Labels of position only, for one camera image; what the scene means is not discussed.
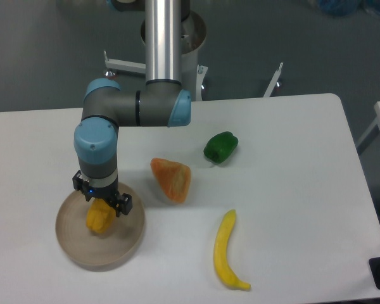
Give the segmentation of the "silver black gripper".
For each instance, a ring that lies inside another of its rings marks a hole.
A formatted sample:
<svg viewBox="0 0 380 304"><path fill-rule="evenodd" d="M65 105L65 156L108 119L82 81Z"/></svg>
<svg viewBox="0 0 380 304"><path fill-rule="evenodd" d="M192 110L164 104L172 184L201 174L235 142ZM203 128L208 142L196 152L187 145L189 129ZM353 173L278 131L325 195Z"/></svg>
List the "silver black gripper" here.
<svg viewBox="0 0 380 304"><path fill-rule="evenodd" d="M118 192L118 173L95 179L81 173L80 170L72 177L73 188L80 191L86 201L91 198L103 199L106 204L114 209L116 217L128 215L132 210L132 196Z"/></svg>

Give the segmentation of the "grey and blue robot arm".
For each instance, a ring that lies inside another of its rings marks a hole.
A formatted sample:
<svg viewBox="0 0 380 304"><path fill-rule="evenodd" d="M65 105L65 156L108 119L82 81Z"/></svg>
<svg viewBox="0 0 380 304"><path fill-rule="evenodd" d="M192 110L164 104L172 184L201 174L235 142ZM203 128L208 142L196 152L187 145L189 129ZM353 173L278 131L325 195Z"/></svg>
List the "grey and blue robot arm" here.
<svg viewBox="0 0 380 304"><path fill-rule="evenodd" d="M191 121L191 93L182 86L182 21L189 1L145 1L146 85L122 92L114 80L89 83L73 145L80 169L73 187L85 199L103 200L116 217L128 215L132 197L118 190L120 127L181 127Z"/></svg>

